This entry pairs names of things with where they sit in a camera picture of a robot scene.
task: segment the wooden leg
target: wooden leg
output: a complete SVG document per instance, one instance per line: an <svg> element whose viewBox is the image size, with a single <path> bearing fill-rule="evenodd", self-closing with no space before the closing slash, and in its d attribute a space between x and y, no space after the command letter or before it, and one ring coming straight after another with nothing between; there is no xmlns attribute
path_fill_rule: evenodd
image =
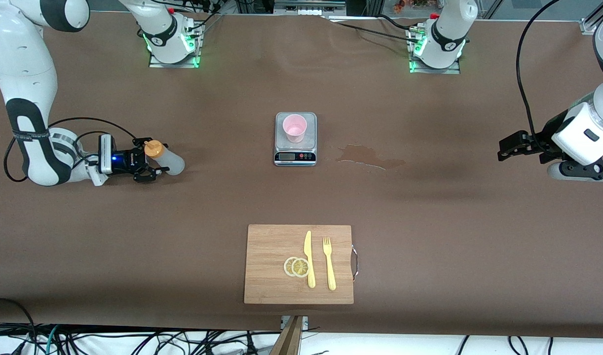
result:
<svg viewBox="0 0 603 355"><path fill-rule="evenodd" d="M290 317L268 355L298 355L302 341L302 328L303 316Z"/></svg>

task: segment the gold knife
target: gold knife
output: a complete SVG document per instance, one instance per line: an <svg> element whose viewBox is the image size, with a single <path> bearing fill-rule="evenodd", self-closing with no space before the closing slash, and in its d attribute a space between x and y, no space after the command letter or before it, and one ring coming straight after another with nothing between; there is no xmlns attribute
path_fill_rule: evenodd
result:
<svg viewBox="0 0 603 355"><path fill-rule="evenodd" d="M310 245L310 231L306 233L306 240L303 243L303 253L308 258L308 287L315 288L315 270L312 268L312 247Z"/></svg>

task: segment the brown table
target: brown table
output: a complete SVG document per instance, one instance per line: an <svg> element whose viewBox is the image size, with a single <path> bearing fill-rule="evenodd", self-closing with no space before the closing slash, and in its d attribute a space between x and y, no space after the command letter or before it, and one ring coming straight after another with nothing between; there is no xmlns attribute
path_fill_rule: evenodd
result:
<svg viewBox="0 0 603 355"><path fill-rule="evenodd" d="M313 16L227 16L197 70L147 68L130 14L47 30L52 122L109 119L187 168L154 184L14 184L0 94L0 297L41 323L277 329L304 314L331 332L603 337L603 184L552 180L536 156L497 162L498 140L527 128L523 26L475 23L459 76L410 74L403 43ZM576 23L536 23L523 75L538 126L603 81ZM295 110L319 117L315 168L270 159L275 114ZM349 144L387 169L338 161ZM19 176L17 149L10 163ZM248 224L352 225L355 304L244 305Z"/></svg>

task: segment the gold fork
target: gold fork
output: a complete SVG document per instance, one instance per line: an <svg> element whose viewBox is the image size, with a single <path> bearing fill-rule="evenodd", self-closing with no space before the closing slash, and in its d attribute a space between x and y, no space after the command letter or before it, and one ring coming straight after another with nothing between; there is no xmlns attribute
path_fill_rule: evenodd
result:
<svg viewBox="0 0 603 355"><path fill-rule="evenodd" d="M336 290L337 282L335 280L335 271L333 270L333 261L330 255L333 253L333 246L330 244L330 238L324 238L324 254L326 254L326 262L328 264L328 288Z"/></svg>

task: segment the lemon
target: lemon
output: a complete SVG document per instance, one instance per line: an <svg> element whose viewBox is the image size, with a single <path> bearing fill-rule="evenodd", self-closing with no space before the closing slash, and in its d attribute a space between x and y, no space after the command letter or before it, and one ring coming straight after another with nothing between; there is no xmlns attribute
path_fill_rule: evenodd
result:
<svg viewBox="0 0 603 355"><path fill-rule="evenodd" d="M308 260L298 258L293 261L293 274L297 277L306 277L308 275Z"/></svg>
<svg viewBox="0 0 603 355"><path fill-rule="evenodd" d="M284 261L284 272L286 272L286 275L295 277L295 274L293 274L293 263L295 260L297 260L297 257L291 256Z"/></svg>

